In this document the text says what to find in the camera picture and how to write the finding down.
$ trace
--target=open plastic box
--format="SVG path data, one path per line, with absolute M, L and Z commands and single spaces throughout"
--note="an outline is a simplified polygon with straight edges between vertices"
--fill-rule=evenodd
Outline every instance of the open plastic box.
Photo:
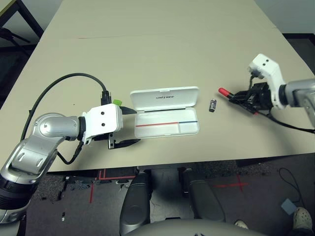
M 192 106 L 198 96 L 196 86 L 132 91 L 130 97 L 137 111 L 135 136 L 145 139 L 197 134 L 199 123 Z

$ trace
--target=green tab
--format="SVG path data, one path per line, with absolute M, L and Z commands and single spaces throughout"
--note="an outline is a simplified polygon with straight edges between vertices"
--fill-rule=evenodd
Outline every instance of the green tab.
M 122 101 L 114 99 L 113 104 L 117 105 L 117 106 L 121 106 L 122 105 Z

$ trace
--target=person's shoe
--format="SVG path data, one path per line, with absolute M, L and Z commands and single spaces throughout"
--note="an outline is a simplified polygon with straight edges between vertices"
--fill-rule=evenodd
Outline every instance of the person's shoe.
M 248 227 L 243 220 L 235 221 L 234 225 L 248 230 Z
M 293 229 L 312 230 L 312 226 L 312 218 L 309 212 L 303 207 L 298 207 L 293 215 Z

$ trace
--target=red tape mark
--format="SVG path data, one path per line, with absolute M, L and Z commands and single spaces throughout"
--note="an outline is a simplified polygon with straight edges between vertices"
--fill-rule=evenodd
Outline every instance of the red tape mark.
M 238 183 L 240 184 L 241 183 L 240 175 L 236 175 L 236 177 L 237 177 Z M 241 192 L 243 192 L 243 187 L 241 185 L 240 185 L 240 190 Z
M 92 203 L 92 200 L 93 200 L 93 192 L 94 192 L 94 183 L 91 184 L 90 203 Z
M 113 179 L 125 179 L 125 178 L 135 178 L 136 176 L 119 176 L 119 177 L 105 177 L 106 169 L 104 169 L 103 177 L 101 177 L 102 171 L 98 171 L 98 180 L 113 180 Z
M 227 187 L 235 187 L 235 186 L 245 186 L 248 183 L 230 183 L 230 184 L 216 184 L 212 185 L 214 188 L 227 188 Z

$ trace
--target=beige table surface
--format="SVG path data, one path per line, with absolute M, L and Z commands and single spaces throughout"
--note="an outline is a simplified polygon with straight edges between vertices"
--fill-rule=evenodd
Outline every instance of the beige table surface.
M 108 150 L 107 142 L 84 146 L 77 160 L 58 158 L 50 171 L 84 170 L 292 155 L 315 152 L 315 137 L 252 116 L 218 94 L 247 89 L 248 64 L 264 53 L 289 82 L 314 75 L 253 0 L 64 0 L 0 111 L 2 165 L 39 94 L 68 73 L 101 79 L 113 99 L 132 107 L 132 90 L 198 86 L 197 135 L 141 140 Z M 99 106 L 100 88 L 76 77 L 53 88 L 34 118 L 47 112 L 79 116 Z M 214 113 L 210 99 L 217 99 Z M 303 109 L 274 116 L 311 128 Z M 134 115 L 124 117 L 117 140 L 134 138 Z M 77 142 L 59 151 L 72 157 Z

